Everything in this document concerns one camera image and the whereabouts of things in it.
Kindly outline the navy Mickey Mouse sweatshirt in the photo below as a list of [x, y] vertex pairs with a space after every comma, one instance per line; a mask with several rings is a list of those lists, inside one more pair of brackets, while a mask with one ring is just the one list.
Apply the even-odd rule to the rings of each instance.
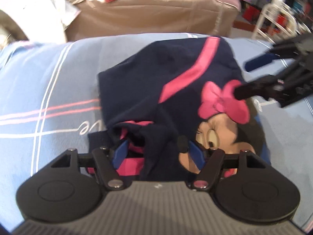
[[144, 181], [191, 181], [200, 172], [191, 153], [179, 148], [181, 136], [204, 149], [249, 150], [269, 161], [253, 101], [232, 94], [243, 82], [224, 38], [153, 42], [99, 73], [106, 130], [89, 134], [89, 149], [115, 149], [127, 140], [117, 171]]

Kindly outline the white metal rack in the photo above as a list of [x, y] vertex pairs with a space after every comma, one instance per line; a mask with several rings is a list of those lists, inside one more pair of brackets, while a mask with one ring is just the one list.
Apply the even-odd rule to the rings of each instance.
[[283, 0], [272, 0], [262, 8], [251, 38], [275, 43], [299, 34], [301, 28], [291, 8]]

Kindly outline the light blue striped bed sheet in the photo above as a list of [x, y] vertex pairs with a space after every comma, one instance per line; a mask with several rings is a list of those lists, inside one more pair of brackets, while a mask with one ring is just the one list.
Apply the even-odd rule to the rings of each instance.
[[[15, 193], [25, 180], [70, 147], [88, 150], [87, 135], [104, 130], [97, 75], [148, 44], [190, 33], [97, 37], [49, 45], [15, 42], [1, 51], [1, 225], [23, 218]], [[255, 98], [272, 166], [292, 180], [301, 202], [293, 218], [312, 229], [312, 97], [286, 108]]]

